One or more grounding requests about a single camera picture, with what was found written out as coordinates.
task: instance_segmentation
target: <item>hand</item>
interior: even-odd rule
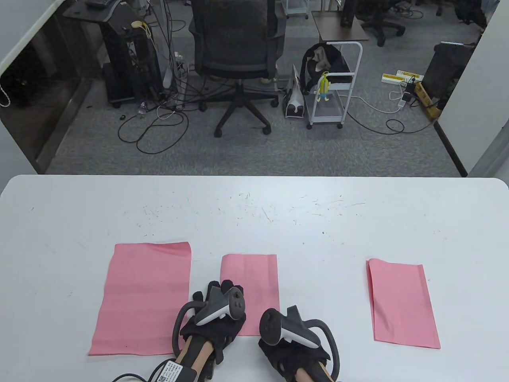
[[[232,288],[233,282],[231,280],[224,280],[220,285],[218,281],[211,281],[207,288],[207,297],[205,301],[209,300],[210,290],[215,286],[221,288],[221,292],[223,294],[227,293],[230,288]],[[240,285],[235,285],[240,289],[242,293],[244,293],[244,289]],[[193,301],[202,302],[203,293],[198,291],[192,295]],[[192,336],[192,340],[195,338],[202,338],[212,343],[214,348],[211,357],[216,360],[217,364],[220,364],[224,358],[223,349],[227,347],[239,334],[242,326],[246,322],[246,315],[242,316],[242,318],[238,320],[233,320],[230,316],[226,315],[224,318],[216,318],[205,325],[197,326],[194,323],[194,317],[191,318],[187,324],[180,330],[180,335],[184,337],[184,340],[187,340],[188,337]]]
[[[297,342],[282,339],[270,346],[262,339],[258,342],[270,364],[287,382],[331,382],[325,369],[329,354],[320,346],[311,349]]]

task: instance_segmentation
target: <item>floor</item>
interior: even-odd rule
[[[188,7],[172,2],[173,18],[189,17]],[[314,0],[313,7],[319,7]],[[390,111],[397,101],[388,94],[393,85],[380,83],[382,73],[398,69],[424,73],[433,56],[433,46],[440,41],[473,42],[478,27],[460,24],[454,10],[447,4],[442,17],[435,16],[436,6],[416,7],[423,11],[422,19],[409,20],[394,16],[394,21],[407,27],[402,37],[388,33],[385,46],[376,46],[372,38],[363,44],[364,53],[354,94],[364,97],[374,106]],[[302,54],[318,41],[312,18],[292,17],[288,20],[285,41],[285,62],[282,71],[293,62],[300,66]],[[192,57],[192,39],[175,35],[175,44]],[[143,175],[285,175],[285,176],[459,176],[433,127],[415,134],[394,136],[370,132],[347,117],[342,130],[335,125],[318,125],[307,130],[306,120],[285,119],[280,108],[271,108],[260,101],[258,108],[272,123],[272,134],[262,135],[260,123],[245,108],[234,112],[223,128],[221,139],[212,136],[215,124],[226,104],[210,104],[205,113],[188,112],[189,129],[171,149],[158,155],[146,155],[134,145],[117,137],[122,115],[135,115],[137,105],[126,104],[115,110],[108,105],[104,84],[92,86],[75,121],[70,126],[48,173],[50,174],[143,174]],[[405,124],[405,131],[415,131],[428,124],[420,108],[404,108],[384,115],[360,99],[353,99],[351,114],[365,125],[381,132],[388,118]],[[155,118],[134,118],[122,130],[125,139],[137,138]],[[173,116],[170,121],[178,122]],[[185,124],[174,127],[154,127],[140,143],[147,151],[157,151],[174,142],[184,131]]]

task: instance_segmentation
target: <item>pink cloth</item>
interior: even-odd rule
[[[366,262],[375,341],[440,349],[422,265]]]
[[[90,356],[171,354],[172,329],[189,301],[189,243],[117,244]]]
[[[239,336],[259,336],[260,318],[269,308],[279,310],[276,255],[226,255],[221,261],[221,282],[232,280],[244,288],[246,322]]]

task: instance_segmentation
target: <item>vr controller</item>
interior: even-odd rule
[[[232,287],[226,294],[222,294],[220,288],[212,287],[209,300],[194,316],[194,323],[201,326],[218,317],[224,318],[226,315],[236,321],[244,315],[245,309],[244,295],[239,288]]]
[[[194,316],[194,323],[198,326],[205,325],[216,318],[224,318],[226,315],[233,320],[240,319],[245,312],[246,303],[244,295],[237,287],[232,287],[222,294],[221,288],[213,286],[210,289],[208,301],[190,301],[185,304],[177,315],[175,326],[173,327],[172,347],[176,357],[180,354],[179,331],[182,321],[188,310],[199,309]]]
[[[336,342],[329,327],[320,320],[302,321],[297,306],[287,308],[287,315],[283,316],[274,308],[267,309],[260,320],[260,336],[268,345],[275,346],[279,341],[295,341],[312,349],[318,348],[320,338],[309,328],[320,328],[332,352],[332,380],[336,380],[340,373],[340,355]]]

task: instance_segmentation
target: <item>rolling cart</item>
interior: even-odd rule
[[[287,19],[290,15],[306,15],[306,19],[309,19],[309,0],[285,0],[283,8]]]
[[[318,80],[318,84],[311,89],[309,94],[304,96],[306,101],[306,109],[309,117],[309,123],[307,129],[313,128],[314,123],[337,123],[337,128],[343,128],[345,118],[348,111],[348,105],[352,98],[353,87],[355,85],[355,79],[357,78],[357,72],[359,70],[360,59],[362,57],[362,45],[358,41],[336,41],[327,42],[327,45],[335,46],[340,52],[345,45],[355,44],[359,48],[359,55],[357,56],[357,63],[355,64],[355,70],[351,71],[350,66],[343,58],[343,71],[335,73],[324,73]],[[320,92],[322,82],[327,78],[330,81],[330,87],[328,90],[328,101],[320,98]],[[346,97],[346,102],[343,105],[341,101],[339,91],[348,92],[348,94],[342,95]]]

